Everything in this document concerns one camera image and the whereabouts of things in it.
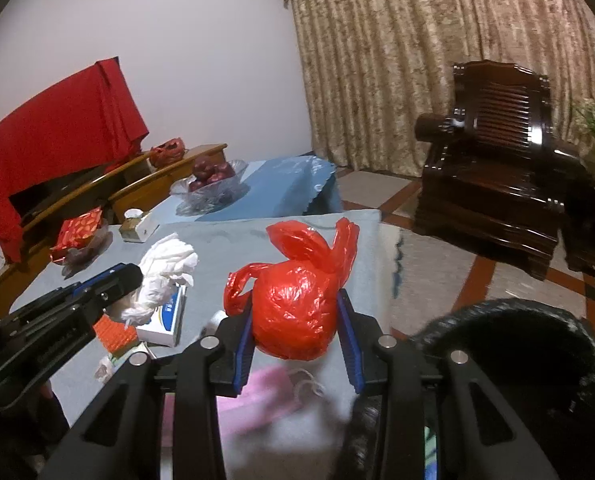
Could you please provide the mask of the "red plastic bag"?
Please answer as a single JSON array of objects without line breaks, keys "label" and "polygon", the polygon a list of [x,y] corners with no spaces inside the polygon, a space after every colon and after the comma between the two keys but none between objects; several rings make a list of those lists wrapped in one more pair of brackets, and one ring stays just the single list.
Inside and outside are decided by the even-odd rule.
[{"label": "red plastic bag", "polygon": [[332,244],[296,220],[266,232],[286,260],[250,263],[230,273],[224,310],[234,316],[250,307],[255,342],[270,356],[313,361],[326,353],[337,331],[337,293],[351,275],[360,228],[337,220]]}]

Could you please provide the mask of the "small glass dish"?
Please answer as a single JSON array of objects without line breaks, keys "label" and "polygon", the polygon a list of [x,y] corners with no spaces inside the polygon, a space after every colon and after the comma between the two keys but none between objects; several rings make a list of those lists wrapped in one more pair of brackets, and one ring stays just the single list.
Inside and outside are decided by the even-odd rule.
[{"label": "small glass dish", "polygon": [[63,257],[52,259],[59,266],[78,266],[97,257],[104,251],[112,240],[112,233],[108,229],[98,230],[88,244],[83,248],[69,248]]}]

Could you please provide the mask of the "white tissue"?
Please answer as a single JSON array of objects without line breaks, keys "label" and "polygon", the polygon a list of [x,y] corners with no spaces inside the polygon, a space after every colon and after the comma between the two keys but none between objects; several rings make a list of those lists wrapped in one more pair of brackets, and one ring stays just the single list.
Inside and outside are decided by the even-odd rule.
[{"label": "white tissue", "polygon": [[147,324],[160,307],[170,300],[177,286],[194,286],[192,273],[199,255],[194,246],[184,242],[177,233],[155,242],[141,258],[141,285],[106,310],[112,321],[125,326]]}]

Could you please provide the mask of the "white blue medicine box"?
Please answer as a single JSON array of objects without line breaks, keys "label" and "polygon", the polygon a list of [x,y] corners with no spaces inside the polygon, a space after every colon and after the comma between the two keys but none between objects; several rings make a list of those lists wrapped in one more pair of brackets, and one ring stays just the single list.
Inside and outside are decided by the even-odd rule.
[{"label": "white blue medicine box", "polygon": [[136,328],[140,342],[168,348],[174,348],[178,344],[186,304],[186,292],[186,285],[177,285],[170,300],[156,309],[147,324],[139,325]]}]

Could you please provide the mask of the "white tissue box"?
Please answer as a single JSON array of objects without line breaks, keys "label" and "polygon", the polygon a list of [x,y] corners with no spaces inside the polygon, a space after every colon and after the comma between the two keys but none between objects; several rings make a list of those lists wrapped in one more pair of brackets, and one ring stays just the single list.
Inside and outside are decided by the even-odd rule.
[{"label": "white tissue box", "polygon": [[130,208],[124,212],[120,235],[125,242],[145,243],[159,226],[158,218],[151,212]]}]

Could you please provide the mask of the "wooden TV cabinet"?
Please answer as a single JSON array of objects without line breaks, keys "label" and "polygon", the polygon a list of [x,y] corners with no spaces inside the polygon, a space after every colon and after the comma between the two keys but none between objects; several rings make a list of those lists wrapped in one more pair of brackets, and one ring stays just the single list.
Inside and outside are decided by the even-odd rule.
[{"label": "wooden TV cabinet", "polygon": [[186,151],[183,158],[162,169],[152,169],[146,153],[106,174],[92,169],[66,187],[55,203],[38,212],[22,226],[22,261],[8,263],[0,271],[0,318],[49,263],[49,248],[57,239],[62,222],[100,207],[108,223],[120,223],[132,207],[150,210],[168,197],[171,185],[191,175],[194,161],[206,156],[224,162],[225,143],[202,144]]}]

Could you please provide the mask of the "beige patterned curtain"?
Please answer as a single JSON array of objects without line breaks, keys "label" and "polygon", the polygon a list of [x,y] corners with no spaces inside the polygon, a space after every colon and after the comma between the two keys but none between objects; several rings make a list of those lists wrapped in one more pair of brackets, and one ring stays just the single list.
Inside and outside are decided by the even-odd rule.
[{"label": "beige patterned curtain", "polygon": [[341,166],[420,174],[413,126],[453,103],[453,67],[515,63],[550,81],[560,139],[595,98],[595,16],[584,0],[284,0],[296,22],[315,153]]}]

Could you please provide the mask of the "red basket ornament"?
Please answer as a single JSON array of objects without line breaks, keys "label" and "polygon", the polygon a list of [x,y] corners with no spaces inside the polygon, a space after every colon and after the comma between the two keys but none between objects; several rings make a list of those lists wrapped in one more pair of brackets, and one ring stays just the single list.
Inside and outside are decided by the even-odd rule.
[{"label": "red basket ornament", "polygon": [[186,153],[186,146],[182,139],[174,138],[158,146],[153,146],[149,152],[149,164],[156,169],[162,169],[182,160]]}]

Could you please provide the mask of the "glass fruit bowl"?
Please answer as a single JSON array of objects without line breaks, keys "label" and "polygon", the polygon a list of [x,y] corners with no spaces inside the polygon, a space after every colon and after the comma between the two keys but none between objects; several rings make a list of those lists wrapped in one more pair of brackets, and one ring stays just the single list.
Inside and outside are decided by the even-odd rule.
[{"label": "glass fruit bowl", "polygon": [[248,164],[240,159],[231,160],[229,164],[236,173],[233,177],[206,185],[194,192],[188,191],[188,184],[194,180],[192,172],[189,177],[174,182],[170,188],[170,195],[179,200],[176,214],[179,216],[209,214],[235,203],[246,194],[249,188],[242,178],[244,171],[248,169]]}]

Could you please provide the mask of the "dark wooden side table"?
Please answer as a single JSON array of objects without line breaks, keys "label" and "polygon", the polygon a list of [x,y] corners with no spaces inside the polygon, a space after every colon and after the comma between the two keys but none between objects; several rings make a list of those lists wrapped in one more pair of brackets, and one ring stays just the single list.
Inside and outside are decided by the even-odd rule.
[{"label": "dark wooden side table", "polygon": [[595,278],[594,162],[587,162],[584,172],[567,189],[562,236],[569,269]]}]

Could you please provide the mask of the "small crumpled tissue ball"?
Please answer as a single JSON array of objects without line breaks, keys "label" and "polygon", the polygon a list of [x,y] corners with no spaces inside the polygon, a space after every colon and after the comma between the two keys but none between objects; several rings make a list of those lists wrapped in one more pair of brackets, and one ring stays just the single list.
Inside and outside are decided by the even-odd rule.
[{"label": "small crumpled tissue ball", "polygon": [[104,356],[95,370],[95,378],[101,384],[106,384],[114,374],[114,362],[110,356]]}]

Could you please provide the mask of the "pink face mask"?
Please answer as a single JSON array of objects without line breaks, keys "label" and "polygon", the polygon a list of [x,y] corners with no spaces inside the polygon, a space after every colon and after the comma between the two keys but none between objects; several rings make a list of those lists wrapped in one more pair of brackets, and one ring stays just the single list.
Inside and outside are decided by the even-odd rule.
[{"label": "pink face mask", "polygon": [[239,396],[216,398],[220,441],[250,434],[299,411],[307,393],[326,396],[326,388],[305,368],[275,365],[255,370]]}]

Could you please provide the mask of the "red cloth cover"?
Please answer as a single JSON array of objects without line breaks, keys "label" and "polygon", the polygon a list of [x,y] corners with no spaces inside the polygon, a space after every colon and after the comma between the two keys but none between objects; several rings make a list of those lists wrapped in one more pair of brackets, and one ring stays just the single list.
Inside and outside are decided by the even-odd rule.
[{"label": "red cloth cover", "polygon": [[122,165],[149,130],[117,58],[98,61],[36,94],[0,121],[0,247],[19,262],[20,214],[10,197],[97,166]]}]

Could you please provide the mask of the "black lined trash bin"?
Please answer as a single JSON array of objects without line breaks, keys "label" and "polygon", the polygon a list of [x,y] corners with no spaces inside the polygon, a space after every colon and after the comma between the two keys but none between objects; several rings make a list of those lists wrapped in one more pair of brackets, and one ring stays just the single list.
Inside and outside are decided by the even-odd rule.
[{"label": "black lined trash bin", "polygon": [[586,322],[541,302],[495,299],[398,340],[435,358],[468,352],[540,445],[554,479],[595,479],[595,334]]}]

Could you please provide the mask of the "red snack packet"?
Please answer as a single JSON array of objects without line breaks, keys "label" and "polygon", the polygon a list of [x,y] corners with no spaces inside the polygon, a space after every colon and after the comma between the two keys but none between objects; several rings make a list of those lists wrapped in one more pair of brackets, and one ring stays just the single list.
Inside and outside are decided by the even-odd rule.
[{"label": "red snack packet", "polygon": [[54,263],[62,263],[70,249],[85,248],[100,229],[101,220],[100,206],[78,217],[64,220],[56,244],[50,250],[50,260]]}]

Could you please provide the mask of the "blue table cloth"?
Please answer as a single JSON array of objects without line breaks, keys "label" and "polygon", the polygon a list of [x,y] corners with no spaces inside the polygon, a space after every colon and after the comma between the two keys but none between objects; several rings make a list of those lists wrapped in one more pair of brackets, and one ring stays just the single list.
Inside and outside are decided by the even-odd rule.
[{"label": "blue table cloth", "polygon": [[183,216],[177,212],[182,200],[170,196],[154,206],[152,214],[162,224],[333,214],[343,210],[336,173],[337,166],[315,155],[260,160],[244,171],[247,193],[235,203]]}]

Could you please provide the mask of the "grey table cloth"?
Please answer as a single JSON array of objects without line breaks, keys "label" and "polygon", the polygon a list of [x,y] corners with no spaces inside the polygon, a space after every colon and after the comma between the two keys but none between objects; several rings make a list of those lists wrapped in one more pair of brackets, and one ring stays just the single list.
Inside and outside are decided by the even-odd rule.
[{"label": "grey table cloth", "polygon": [[407,396],[405,349],[383,333],[375,318],[355,311],[345,292],[358,226],[339,220],[332,243],[296,220],[275,223],[267,234],[284,261],[251,263],[229,276],[226,316],[214,334],[176,356],[132,354],[62,440],[43,478],[156,478],[166,393],[174,396],[174,477],[224,478],[217,401],[239,396],[254,352],[308,361],[333,340],[341,344],[357,396],[382,402],[377,474],[396,476]]}]

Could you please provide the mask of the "red apples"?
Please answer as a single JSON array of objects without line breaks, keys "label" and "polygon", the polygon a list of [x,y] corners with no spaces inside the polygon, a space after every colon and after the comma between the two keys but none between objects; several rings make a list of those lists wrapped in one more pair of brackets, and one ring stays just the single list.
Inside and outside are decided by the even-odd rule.
[{"label": "red apples", "polygon": [[212,162],[207,157],[198,157],[194,162],[194,171],[192,171],[194,180],[188,184],[188,191],[197,191],[206,185],[231,178],[235,174],[235,170],[229,162]]}]

